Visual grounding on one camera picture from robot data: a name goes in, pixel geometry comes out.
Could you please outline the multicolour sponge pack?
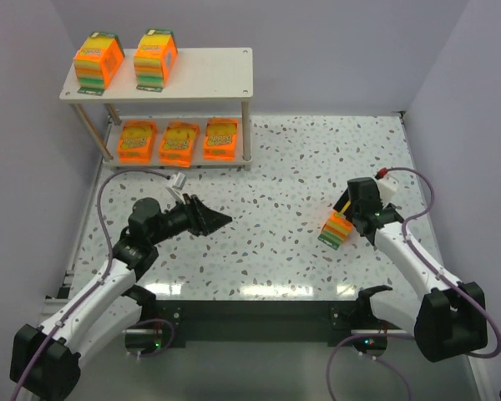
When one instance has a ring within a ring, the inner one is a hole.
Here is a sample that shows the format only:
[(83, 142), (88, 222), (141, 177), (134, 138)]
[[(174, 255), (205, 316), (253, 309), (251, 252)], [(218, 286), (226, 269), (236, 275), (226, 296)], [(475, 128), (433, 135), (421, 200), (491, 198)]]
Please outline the multicolour sponge pack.
[(348, 200), (340, 209), (334, 210), (322, 227), (318, 240), (330, 248), (337, 250), (349, 237), (353, 225), (347, 220), (347, 210), (351, 202)]
[(73, 58), (79, 92), (101, 95), (124, 61), (124, 50), (115, 33), (92, 32)]
[(161, 91), (168, 83), (178, 57), (174, 33), (168, 29), (148, 29), (134, 53), (137, 88)]

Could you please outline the orange round sponge box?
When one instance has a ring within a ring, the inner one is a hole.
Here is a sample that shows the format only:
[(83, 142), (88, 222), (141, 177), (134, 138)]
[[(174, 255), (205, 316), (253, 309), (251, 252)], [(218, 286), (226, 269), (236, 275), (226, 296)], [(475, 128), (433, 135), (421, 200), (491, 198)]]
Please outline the orange round sponge box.
[(206, 160), (233, 161), (237, 143), (238, 121), (213, 117), (205, 127), (203, 155)]
[(148, 164), (151, 161), (156, 135), (157, 125), (154, 121), (126, 121), (117, 146), (119, 161)]
[(165, 165), (189, 168), (199, 133), (200, 127), (195, 123), (171, 120), (158, 148), (160, 161)]

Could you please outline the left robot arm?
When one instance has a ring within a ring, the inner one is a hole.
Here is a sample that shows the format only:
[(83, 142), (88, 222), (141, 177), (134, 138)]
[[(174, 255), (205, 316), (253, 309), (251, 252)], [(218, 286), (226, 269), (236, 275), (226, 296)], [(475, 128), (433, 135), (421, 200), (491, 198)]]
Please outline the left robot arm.
[(150, 197), (136, 201), (127, 227), (89, 284), (38, 326), (26, 324), (15, 334), (11, 398), (26, 389), (44, 400), (66, 399), (88, 357), (128, 327), (160, 325), (173, 338), (175, 325), (157, 317), (156, 296), (137, 282), (158, 258), (162, 241), (186, 231), (209, 236), (231, 222), (196, 195), (183, 195), (168, 211)]

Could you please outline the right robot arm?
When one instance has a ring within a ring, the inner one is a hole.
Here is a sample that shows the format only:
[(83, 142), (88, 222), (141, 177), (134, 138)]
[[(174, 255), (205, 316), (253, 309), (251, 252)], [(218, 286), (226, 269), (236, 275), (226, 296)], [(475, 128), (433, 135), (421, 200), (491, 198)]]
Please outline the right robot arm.
[(390, 202), (396, 190), (392, 178), (351, 179), (334, 209), (401, 272), (419, 304), (411, 312), (402, 310), (385, 296), (392, 289), (381, 285), (358, 293), (357, 315), (389, 322), (409, 333), (430, 362), (486, 347), (482, 288), (448, 272), (404, 229), (403, 217)]

